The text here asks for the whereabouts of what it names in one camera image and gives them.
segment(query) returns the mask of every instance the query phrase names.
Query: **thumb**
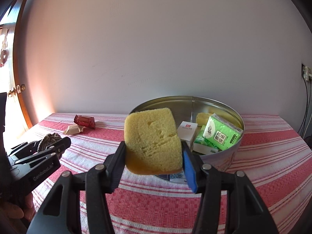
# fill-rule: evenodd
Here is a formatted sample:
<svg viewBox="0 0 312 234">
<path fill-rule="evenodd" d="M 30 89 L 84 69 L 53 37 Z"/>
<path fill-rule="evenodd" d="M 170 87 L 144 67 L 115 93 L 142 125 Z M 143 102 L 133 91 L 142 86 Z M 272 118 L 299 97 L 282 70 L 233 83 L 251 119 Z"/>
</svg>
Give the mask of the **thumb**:
<svg viewBox="0 0 312 234">
<path fill-rule="evenodd" d="M 24 217 L 23 210 L 18 207 L 17 205 L 14 205 L 9 202 L 4 202 L 2 209 L 4 210 L 4 213 L 9 217 L 13 219 L 21 219 Z"/>
</svg>

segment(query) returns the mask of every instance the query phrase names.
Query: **human hand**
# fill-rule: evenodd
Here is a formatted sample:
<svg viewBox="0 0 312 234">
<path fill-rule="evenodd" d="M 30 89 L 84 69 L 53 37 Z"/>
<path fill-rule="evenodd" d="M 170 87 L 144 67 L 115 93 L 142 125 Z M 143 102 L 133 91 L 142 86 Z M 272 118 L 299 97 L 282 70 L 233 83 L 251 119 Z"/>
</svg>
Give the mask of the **human hand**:
<svg viewBox="0 0 312 234">
<path fill-rule="evenodd" d="M 35 206 L 32 200 L 32 193 L 30 193 L 25 197 L 26 207 L 23 210 L 17 205 L 9 202 L 4 202 L 2 204 L 2 210 L 8 218 L 21 219 L 25 217 L 30 222 L 36 213 Z"/>
</svg>

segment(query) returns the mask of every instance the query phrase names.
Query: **striped tablecloth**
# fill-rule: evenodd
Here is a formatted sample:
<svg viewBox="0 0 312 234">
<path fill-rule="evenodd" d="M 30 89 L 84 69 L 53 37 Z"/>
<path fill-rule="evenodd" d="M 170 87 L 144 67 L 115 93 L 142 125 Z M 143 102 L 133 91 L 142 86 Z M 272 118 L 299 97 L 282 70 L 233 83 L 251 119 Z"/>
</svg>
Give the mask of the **striped tablecloth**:
<svg viewBox="0 0 312 234">
<path fill-rule="evenodd" d="M 101 125 L 70 136 L 72 144 L 61 158 L 62 166 L 33 191 L 38 209 L 65 170 L 73 174 L 104 162 L 124 139 L 125 115 L 94 114 Z M 298 134 L 278 116 L 242 116 L 246 132 L 228 172 L 243 170 L 269 208 L 280 233 L 288 233 L 312 194 L 312 153 Z M 21 141 L 62 133 L 74 114 L 54 113 L 31 128 Z M 138 176 L 125 168 L 119 188 L 106 196 L 116 233 L 191 233 L 200 195 L 184 184 L 155 176 Z M 224 232 L 225 195 L 222 195 L 218 233 Z M 81 193 L 81 223 L 88 233 L 85 194 Z"/>
</svg>

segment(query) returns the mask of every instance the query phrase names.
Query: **door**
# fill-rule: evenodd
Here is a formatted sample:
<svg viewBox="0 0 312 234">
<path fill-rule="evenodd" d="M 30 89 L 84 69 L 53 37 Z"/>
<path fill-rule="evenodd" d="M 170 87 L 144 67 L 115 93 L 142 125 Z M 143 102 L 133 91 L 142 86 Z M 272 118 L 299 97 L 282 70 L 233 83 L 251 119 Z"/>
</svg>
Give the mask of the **door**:
<svg viewBox="0 0 312 234">
<path fill-rule="evenodd" d="M 15 0 L 0 21 L 0 92 L 7 92 L 4 147 L 14 147 L 17 139 L 32 127 L 25 108 L 18 77 L 17 41 L 21 15 L 26 0 Z"/>
</svg>

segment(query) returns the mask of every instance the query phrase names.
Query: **wire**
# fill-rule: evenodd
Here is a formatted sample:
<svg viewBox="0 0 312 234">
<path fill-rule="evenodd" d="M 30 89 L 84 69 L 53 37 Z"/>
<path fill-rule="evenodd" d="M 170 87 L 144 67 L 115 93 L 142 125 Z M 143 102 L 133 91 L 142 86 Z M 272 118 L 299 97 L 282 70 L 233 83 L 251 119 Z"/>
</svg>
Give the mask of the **wire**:
<svg viewBox="0 0 312 234">
<path fill-rule="evenodd" d="M 309 103 L 308 103 L 307 115 L 305 116 L 305 122 L 307 121 L 308 110 L 309 110 L 310 100 L 311 100 L 311 84 L 312 84 L 312 82 L 310 81 L 310 97 L 309 97 Z M 307 128 L 308 128 L 308 125 L 310 124 L 311 117 L 312 117 L 312 114 L 311 114 L 311 116 L 310 116 L 310 120 L 309 120 L 309 122 L 308 122 L 308 124 L 307 124 L 307 127 L 305 128 L 305 124 L 303 125 L 303 128 L 302 128 L 302 136 L 301 136 L 302 138 L 305 136 L 305 133 L 307 132 Z"/>
<path fill-rule="evenodd" d="M 303 123 L 305 122 L 305 119 L 306 119 L 306 116 L 307 116 L 307 112 L 308 112 L 308 87 L 307 87 L 307 83 L 305 82 L 305 90 L 306 90 L 306 92 L 307 92 L 307 103 L 306 103 L 306 105 L 305 105 L 305 115 L 303 116 L 303 120 L 302 120 L 302 122 L 301 122 L 301 125 L 300 125 L 300 128 L 299 128 L 299 130 L 298 130 L 298 134 L 300 133 L 300 130 L 301 130 L 301 127 L 302 127 L 302 125 L 303 125 Z"/>
</svg>

